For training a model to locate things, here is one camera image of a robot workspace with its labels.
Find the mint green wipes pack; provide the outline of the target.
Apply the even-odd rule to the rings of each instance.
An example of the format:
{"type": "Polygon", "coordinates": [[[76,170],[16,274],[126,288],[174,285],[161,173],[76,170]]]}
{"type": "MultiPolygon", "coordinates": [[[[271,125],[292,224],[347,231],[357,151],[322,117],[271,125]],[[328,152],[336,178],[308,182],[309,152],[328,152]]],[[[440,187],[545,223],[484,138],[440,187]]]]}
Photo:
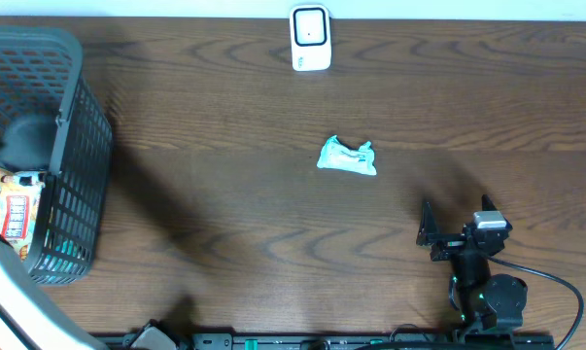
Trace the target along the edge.
{"type": "Polygon", "coordinates": [[[332,135],[320,151],[317,167],[376,176],[374,161],[375,152],[370,141],[353,150],[341,144],[336,135],[332,135]]]}

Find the yellow wet wipes pack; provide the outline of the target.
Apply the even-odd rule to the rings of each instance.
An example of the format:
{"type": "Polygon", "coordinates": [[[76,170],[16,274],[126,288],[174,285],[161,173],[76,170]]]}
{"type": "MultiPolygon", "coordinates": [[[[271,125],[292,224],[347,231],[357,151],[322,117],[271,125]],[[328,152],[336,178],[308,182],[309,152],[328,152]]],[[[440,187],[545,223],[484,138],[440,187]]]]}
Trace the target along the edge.
{"type": "Polygon", "coordinates": [[[45,171],[0,168],[0,235],[24,261],[31,248],[45,171]]]}

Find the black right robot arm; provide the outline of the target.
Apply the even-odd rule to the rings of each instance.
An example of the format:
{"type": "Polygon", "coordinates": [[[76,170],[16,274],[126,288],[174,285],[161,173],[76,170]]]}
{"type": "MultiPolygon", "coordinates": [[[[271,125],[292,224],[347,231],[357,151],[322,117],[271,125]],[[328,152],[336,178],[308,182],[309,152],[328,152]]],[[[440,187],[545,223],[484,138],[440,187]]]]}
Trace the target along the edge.
{"type": "Polygon", "coordinates": [[[511,223],[487,195],[459,233],[441,232],[431,205],[422,204],[416,244],[431,249],[432,261],[451,264],[449,302],[469,332],[509,332],[523,325],[527,284],[508,274],[494,275],[489,267],[511,231],[511,223]]]}

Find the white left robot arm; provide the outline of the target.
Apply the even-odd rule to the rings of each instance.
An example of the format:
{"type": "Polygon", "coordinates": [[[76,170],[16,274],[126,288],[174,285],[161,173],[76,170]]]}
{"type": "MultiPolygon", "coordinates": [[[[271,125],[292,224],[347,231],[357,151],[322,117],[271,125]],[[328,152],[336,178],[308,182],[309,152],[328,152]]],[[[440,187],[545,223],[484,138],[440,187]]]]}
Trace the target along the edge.
{"type": "Polygon", "coordinates": [[[33,251],[37,196],[0,186],[0,348],[105,349],[35,285],[23,264],[33,251]]]}

